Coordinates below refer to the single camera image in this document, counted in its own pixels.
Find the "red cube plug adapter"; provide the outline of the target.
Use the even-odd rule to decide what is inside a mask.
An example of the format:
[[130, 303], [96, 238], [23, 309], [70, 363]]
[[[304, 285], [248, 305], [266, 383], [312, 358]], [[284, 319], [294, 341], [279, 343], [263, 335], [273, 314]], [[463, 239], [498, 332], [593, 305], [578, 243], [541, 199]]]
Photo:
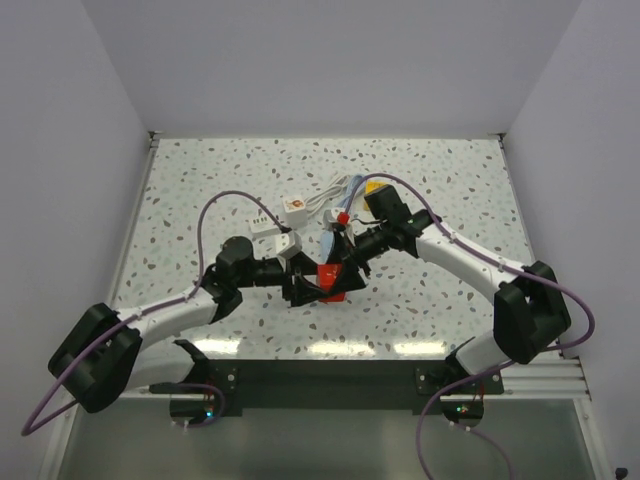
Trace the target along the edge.
[[[320, 264], [317, 268], [316, 283], [324, 290], [329, 292], [334, 286], [338, 275], [341, 272], [341, 266], [339, 264]], [[321, 299], [322, 303], [338, 303], [345, 300], [346, 294], [344, 292], [336, 295]]]

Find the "white power strip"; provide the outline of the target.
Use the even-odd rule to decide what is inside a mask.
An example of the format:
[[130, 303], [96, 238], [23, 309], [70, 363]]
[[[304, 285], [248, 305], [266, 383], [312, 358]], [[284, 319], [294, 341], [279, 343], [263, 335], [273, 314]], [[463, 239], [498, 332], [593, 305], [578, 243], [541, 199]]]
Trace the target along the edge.
[[256, 216], [248, 221], [253, 240], [259, 240], [280, 234], [279, 226], [266, 215]]

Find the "white cube plug adapter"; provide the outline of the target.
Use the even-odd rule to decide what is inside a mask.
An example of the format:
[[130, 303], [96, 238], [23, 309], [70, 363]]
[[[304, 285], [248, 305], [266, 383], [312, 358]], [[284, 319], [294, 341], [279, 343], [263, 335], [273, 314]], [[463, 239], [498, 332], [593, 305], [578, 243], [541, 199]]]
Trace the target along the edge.
[[290, 195], [282, 198], [282, 208], [285, 223], [292, 229], [303, 228], [308, 223], [309, 213], [306, 202], [300, 195]]

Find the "yellow cube plug adapter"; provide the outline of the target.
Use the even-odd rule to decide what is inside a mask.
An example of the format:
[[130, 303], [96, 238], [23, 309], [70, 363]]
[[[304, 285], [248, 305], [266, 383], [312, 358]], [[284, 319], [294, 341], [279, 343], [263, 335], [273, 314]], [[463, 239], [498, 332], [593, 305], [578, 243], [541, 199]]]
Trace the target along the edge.
[[365, 185], [364, 194], [369, 195], [372, 192], [386, 186], [385, 182], [368, 180]]

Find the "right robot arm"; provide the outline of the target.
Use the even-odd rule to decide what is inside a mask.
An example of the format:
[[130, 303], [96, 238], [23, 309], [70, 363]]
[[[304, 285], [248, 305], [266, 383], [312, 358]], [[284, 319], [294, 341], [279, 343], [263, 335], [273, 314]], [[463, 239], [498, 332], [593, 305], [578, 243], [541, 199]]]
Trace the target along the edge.
[[493, 327], [456, 347], [438, 377], [459, 393], [469, 392], [481, 374], [502, 364], [530, 363], [568, 330], [571, 318], [553, 269], [504, 259], [457, 237], [427, 209], [410, 211], [394, 187], [382, 186], [365, 197], [375, 222], [351, 232], [344, 208], [326, 210], [324, 226], [333, 232], [331, 264], [353, 260], [358, 270], [389, 250], [435, 264], [481, 293], [493, 307]]

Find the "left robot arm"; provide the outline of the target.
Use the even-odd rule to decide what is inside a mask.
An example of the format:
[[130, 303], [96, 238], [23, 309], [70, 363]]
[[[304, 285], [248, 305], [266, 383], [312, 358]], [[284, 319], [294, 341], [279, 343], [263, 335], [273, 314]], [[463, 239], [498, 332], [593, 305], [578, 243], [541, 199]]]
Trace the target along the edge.
[[226, 318], [242, 303], [242, 288], [280, 286], [292, 306], [326, 298], [326, 290], [306, 279], [317, 267], [298, 245], [289, 259], [258, 260], [248, 238], [231, 237], [197, 288], [128, 310], [104, 303], [90, 307], [53, 354], [48, 370], [85, 411], [97, 413], [135, 385], [134, 367], [145, 349]]

